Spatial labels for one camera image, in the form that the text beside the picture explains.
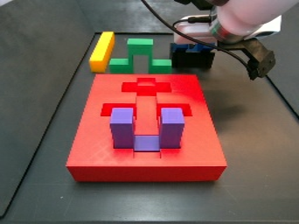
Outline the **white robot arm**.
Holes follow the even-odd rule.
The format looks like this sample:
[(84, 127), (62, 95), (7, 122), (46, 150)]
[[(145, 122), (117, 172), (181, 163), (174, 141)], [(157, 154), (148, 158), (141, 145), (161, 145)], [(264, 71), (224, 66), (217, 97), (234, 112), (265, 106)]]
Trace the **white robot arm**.
[(209, 15), (182, 17), (172, 26), (206, 43), (234, 44), (280, 31), (281, 15), (299, 0), (188, 0)]

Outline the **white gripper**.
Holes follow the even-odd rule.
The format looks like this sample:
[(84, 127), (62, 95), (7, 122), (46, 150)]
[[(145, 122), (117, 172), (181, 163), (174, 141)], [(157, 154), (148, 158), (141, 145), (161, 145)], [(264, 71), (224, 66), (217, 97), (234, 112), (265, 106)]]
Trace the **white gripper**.
[[(212, 36), (209, 31), (208, 23), (188, 23), (186, 19), (189, 17), (184, 17), (181, 21), (173, 26), (178, 32), (185, 34), (186, 36), (197, 39), (209, 44), (214, 44), (217, 42), (216, 38)], [(276, 17), (272, 21), (262, 24), (258, 29), (246, 35), (242, 39), (248, 40), (252, 38), (262, 39), (268, 36), (272, 36), (280, 32), (281, 27), (281, 17)]]

